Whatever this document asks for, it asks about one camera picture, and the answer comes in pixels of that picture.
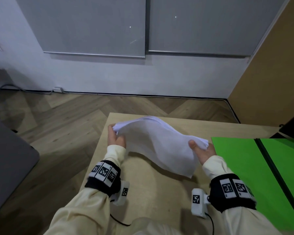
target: long-sleeved shirt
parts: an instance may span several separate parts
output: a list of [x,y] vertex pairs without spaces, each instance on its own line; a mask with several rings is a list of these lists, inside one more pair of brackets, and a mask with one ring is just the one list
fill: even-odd
[[[104,160],[114,162],[118,167],[124,161],[126,149],[118,145],[107,147]],[[220,156],[210,157],[203,165],[210,179],[233,173]],[[281,234],[260,212],[245,207],[236,207],[222,213],[225,233],[228,235],[276,235]],[[96,189],[85,188],[53,217],[45,235],[105,235],[110,218],[110,199],[107,194]],[[181,232],[168,225],[149,218],[137,218],[129,227],[113,224],[110,234],[176,234]]]

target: herringbone wood floor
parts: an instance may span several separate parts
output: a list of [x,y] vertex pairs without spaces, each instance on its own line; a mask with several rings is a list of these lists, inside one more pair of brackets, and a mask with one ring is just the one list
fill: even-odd
[[0,209],[0,234],[43,234],[79,191],[110,112],[236,123],[219,100],[0,91],[0,119],[40,161]]

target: hand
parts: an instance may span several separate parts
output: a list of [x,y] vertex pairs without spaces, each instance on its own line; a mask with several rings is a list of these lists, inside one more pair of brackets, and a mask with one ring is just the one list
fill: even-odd
[[115,132],[113,131],[113,126],[115,124],[110,124],[108,126],[108,146],[110,145],[119,145],[123,148],[126,148],[126,140],[124,136],[117,136]]
[[194,140],[188,141],[188,146],[197,155],[201,165],[203,165],[211,156],[217,154],[213,144],[211,143],[209,143],[207,150],[200,149]]

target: light wood tabletop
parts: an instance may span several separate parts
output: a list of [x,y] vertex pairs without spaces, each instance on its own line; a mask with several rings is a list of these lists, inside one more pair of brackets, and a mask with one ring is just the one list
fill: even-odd
[[[108,125],[140,117],[142,115],[110,113],[81,190],[89,172],[106,154]],[[212,142],[211,137],[269,138],[279,129],[270,126],[159,118],[182,134],[205,138],[209,142]],[[130,187],[124,206],[111,205],[111,214],[118,220],[130,224],[135,218],[149,217],[185,234],[212,234],[209,219],[197,218],[191,214],[192,189],[202,188],[209,193],[210,179],[204,174],[201,166],[198,166],[193,177],[189,179],[161,169],[143,155],[129,153],[121,165],[121,179],[129,181]],[[225,234],[221,213],[211,205],[208,206],[208,213],[213,218],[215,234]]]

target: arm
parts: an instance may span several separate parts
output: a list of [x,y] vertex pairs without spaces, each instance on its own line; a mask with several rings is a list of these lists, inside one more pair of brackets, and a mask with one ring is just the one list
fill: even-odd
[[[108,147],[104,160],[120,167],[125,156],[125,138],[108,127]],[[110,199],[97,189],[84,188],[64,208],[59,209],[45,235],[105,235],[110,218]]]
[[[196,153],[206,175],[213,179],[219,175],[233,173],[222,157],[216,156],[212,144],[207,151],[201,150],[195,142],[189,142],[190,148]],[[236,207],[222,213],[226,233],[229,235],[281,235],[270,221],[257,210]]]

